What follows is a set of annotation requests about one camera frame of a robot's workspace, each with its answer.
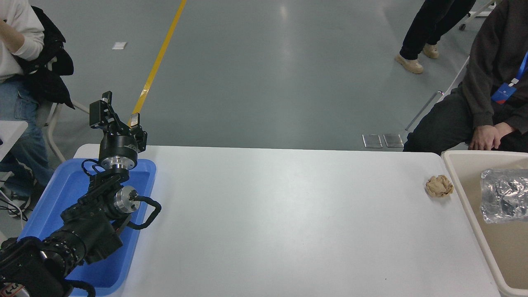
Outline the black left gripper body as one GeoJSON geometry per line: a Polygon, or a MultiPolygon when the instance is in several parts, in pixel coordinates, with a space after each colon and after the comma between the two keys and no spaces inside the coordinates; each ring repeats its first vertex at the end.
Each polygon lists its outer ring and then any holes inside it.
{"type": "Polygon", "coordinates": [[[119,156],[137,162],[138,152],[138,143],[134,137],[104,134],[99,148],[99,160],[119,156]]]}

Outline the person's hand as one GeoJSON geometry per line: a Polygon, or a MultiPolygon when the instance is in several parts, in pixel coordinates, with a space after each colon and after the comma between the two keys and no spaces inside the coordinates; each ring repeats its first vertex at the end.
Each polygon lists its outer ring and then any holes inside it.
{"type": "Polygon", "coordinates": [[[494,133],[494,140],[500,140],[508,134],[515,132],[517,129],[513,126],[510,126],[506,122],[500,122],[494,125],[494,128],[497,130],[494,133]]]}
{"type": "Polygon", "coordinates": [[[0,39],[10,53],[19,51],[25,42],[24,35],[4,21],[0,21],[0,39]]]}
{"type": "Polygon", "coordinates": [[[477,126],[474,129],[468,149],[481,151],[498,150],[501,138],[500,130],[496,125],[477,126]]]}

